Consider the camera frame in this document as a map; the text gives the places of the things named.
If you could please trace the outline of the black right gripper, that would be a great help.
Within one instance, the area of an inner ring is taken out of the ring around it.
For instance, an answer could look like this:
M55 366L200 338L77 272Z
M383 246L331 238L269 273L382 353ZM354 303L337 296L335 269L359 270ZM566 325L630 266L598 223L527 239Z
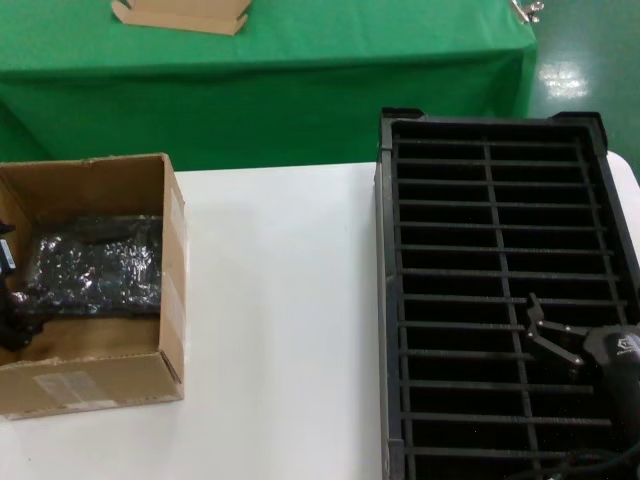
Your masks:
M564 342L575 337L585 339L585 328L546 319L534 293L526 302L526 340L535 358L564 367L569 376L577 376L584 359L544 336L546 331L561 334ZM603 384L621 420L639 419L639 327L612 325L594 328L584 341L585 351L601 370Z

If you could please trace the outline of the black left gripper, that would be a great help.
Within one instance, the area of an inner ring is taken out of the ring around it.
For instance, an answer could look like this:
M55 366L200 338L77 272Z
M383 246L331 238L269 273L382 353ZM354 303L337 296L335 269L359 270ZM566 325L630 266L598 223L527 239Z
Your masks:
M15 231L14 225L1 223L0 227L0 264L1 275L7 277L15 272L15 260L6 239ZM18 351L29 346L33 337L43 330L44 318L40 315L26 314L20 310L11 293L1 291L1 347L8 351Z

